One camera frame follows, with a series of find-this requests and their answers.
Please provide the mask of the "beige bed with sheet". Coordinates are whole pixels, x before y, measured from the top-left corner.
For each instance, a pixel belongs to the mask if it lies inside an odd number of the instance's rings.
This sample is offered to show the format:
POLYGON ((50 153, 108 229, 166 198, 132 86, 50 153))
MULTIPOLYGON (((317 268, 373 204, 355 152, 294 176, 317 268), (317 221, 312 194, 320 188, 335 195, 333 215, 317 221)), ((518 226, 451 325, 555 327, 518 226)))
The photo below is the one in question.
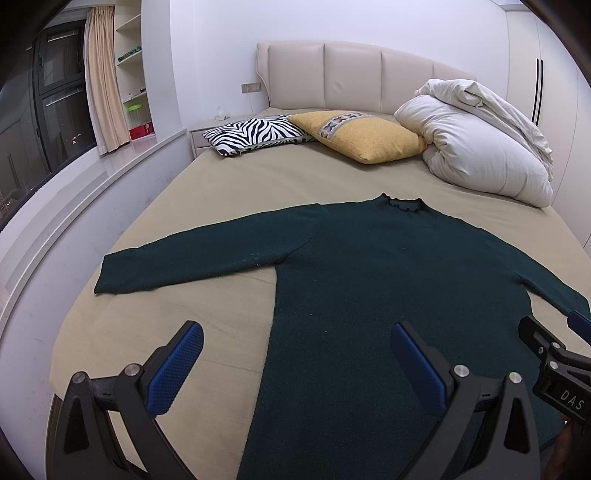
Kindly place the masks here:
MULTIPOLYGON (((424 161, 363 166, 311 142, 236 158, 207 151, 152 202, 116 243, 144 246, 199 227, 297 206, 359 203, 387 196, 430 208, 485 230, 519 249, 584 296, 590 259, 559 214, 470 191, 433 175, 424 161)), ((266 365, 276 270, 273 266, 126 294, 98 294, 93 274, 66 316, 53 349, 50 384, 66 393, 71 376, 110 376, 142 362, 187 320, 204 328, 204 351, 159 424, 200 479, 238 475, 266 365)), ((589 346, 566 317, 538 295, 532 312, 569 349, 589 346)))

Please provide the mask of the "red box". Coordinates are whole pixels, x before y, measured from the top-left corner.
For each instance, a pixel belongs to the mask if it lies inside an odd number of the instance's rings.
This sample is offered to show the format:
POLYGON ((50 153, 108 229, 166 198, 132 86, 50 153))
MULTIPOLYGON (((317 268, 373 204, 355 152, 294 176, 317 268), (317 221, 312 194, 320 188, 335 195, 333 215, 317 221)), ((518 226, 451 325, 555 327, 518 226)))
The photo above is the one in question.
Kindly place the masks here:
POLYGON ((138 140, 153 133, 152 122, 143 123, 132 127, 129 130, 129 137, 131 141, 138 140))

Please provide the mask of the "white folded duvet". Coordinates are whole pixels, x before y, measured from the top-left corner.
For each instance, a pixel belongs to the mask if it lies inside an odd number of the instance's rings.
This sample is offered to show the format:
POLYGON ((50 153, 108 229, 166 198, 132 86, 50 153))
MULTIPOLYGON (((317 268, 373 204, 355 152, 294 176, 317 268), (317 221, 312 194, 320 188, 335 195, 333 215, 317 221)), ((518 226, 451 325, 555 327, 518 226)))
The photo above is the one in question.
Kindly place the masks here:
POLYGON ((537 208, 553 198, 552 149, 512 104, 475 80, 430 79, 394 118, 427 142, 423 160, 440 179, 537 208))

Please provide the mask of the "yellow pillow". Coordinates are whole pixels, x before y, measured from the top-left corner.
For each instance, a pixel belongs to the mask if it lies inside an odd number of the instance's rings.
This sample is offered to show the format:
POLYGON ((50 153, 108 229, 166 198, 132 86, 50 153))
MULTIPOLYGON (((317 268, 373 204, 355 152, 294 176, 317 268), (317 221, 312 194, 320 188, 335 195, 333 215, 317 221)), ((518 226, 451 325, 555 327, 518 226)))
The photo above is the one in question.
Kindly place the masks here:
POLYGON ((422 154, 426 140, 381 117, 356 111, 313 111, 287 119, 315 140, 365 165, 377 165, 422 154))

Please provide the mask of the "white window sill ledge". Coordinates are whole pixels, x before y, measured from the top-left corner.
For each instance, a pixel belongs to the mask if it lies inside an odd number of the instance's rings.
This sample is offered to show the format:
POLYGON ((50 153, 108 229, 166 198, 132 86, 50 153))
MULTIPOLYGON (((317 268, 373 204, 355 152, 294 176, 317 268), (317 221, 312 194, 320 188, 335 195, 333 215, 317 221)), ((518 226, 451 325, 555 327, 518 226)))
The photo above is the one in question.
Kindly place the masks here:
POLYGON ((109 188, 186 133, 150 135, 103 157, 91 149, 31 193, 1 231, 2 328, 33 273, 70 225, 109 188))

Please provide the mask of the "white wall shelf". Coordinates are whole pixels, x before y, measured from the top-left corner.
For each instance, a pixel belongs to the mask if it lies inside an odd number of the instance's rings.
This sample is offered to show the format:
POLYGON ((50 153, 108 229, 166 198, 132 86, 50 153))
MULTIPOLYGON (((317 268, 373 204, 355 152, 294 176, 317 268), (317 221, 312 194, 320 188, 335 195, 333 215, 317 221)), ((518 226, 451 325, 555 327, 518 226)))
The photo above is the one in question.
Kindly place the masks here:
POLYGON ((126 106, 129 104, 142 104, 141 124, 152 122, 143 68, 140 0, 115 2, 114 58, 118 90, 128 130, 126 106))

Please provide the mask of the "beige curtain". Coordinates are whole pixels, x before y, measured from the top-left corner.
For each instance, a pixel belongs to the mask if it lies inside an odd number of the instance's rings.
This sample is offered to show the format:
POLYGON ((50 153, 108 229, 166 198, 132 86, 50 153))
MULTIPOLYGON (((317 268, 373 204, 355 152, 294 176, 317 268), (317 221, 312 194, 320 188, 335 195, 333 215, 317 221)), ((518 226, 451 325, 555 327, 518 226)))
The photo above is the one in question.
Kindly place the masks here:
POLYGON ((114 6, 92 7, 83 42, 86 96, 99 156, 130 141, 116 78, 114 6))

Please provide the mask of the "wall socket panel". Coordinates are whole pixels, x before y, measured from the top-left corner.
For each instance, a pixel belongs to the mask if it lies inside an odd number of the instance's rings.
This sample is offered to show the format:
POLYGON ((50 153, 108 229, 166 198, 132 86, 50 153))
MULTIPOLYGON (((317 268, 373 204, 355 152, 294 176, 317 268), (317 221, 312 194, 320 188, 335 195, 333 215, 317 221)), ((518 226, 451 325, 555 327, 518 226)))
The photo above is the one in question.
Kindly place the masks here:
POLYGON ((263 90, 263 84, 260 82, 243 83, 240 85, 240 89, 242 89, 242 94, 259 93, 263 90))

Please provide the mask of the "zebra print pillow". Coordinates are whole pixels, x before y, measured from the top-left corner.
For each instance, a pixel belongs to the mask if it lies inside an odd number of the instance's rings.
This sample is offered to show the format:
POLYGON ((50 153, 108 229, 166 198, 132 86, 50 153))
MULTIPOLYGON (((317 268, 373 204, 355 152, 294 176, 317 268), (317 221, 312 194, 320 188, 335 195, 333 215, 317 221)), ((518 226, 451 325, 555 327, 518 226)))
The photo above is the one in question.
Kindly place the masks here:
POLYGON ((315 141, 287 115, 252 117, 207 129, 206 142, 222 157, 235 157, 263 148, 315 141))

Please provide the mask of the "dark green sweater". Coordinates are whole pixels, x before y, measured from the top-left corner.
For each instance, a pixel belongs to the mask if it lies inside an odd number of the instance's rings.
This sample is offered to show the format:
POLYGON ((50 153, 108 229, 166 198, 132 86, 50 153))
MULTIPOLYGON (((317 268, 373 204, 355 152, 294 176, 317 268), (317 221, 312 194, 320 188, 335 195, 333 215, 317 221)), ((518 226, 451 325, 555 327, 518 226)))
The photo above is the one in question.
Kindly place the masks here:
POLYGON ((242 479, 393 479, 433 427, 394 358, 409 322, 487 377, 537 365, 519 321, 538 295, 563 314, 587 299, 493 234, 422 200, 387 196, 263 212, 104 258, 98 294, 273 266, 276 305, 242 479))

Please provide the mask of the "beige padded headboard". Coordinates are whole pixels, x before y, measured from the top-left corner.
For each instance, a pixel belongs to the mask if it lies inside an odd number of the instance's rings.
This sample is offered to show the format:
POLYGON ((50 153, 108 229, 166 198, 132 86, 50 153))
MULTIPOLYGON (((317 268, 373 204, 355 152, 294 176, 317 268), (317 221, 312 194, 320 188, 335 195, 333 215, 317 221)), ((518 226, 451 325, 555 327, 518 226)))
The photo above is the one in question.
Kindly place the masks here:
POLYGON ((256 47, 270 107, 392 114, 430 79, 476 77, 400 50, 335 41, 270 41, 256 47))

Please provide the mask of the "dark window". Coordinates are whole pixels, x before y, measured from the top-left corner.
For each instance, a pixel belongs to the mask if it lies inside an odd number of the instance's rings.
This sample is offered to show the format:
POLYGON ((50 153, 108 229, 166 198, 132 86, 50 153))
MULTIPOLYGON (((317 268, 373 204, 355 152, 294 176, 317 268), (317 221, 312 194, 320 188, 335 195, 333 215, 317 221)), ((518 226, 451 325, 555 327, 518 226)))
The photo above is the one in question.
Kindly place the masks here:
POLYGON ((1 224, 96 146, 83 59, 85 22, 44 29, 1 89, 1 224))

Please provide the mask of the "white nightstand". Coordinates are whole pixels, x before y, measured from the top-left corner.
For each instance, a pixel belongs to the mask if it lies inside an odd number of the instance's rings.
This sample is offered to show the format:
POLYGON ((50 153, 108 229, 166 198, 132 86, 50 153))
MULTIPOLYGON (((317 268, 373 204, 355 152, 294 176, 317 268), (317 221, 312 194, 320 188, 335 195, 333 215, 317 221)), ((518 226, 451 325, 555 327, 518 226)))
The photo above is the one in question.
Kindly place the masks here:
POLYGON ((229 119, 212 120, 208 122, 202 122, 188 129, 188 136, 190 139, 194 159, 197 159, 200 154, 204 153, 204 151, 211 147, 211 144, 209 144, 207 139, 204 138, 204 132, 211 128, 228 124, 228 122, 229 119))

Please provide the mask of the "white wardrobe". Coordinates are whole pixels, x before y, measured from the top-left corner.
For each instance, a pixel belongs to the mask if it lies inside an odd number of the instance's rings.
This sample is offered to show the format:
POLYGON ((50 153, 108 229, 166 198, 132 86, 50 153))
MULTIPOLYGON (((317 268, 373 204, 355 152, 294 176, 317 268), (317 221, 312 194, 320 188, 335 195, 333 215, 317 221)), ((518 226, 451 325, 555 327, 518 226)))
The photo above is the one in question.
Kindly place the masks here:
POLYGON ((533 13, 508 11, 507 100, 552 149, 552 207, 590 251, 590 86, 554 32, 533 13))

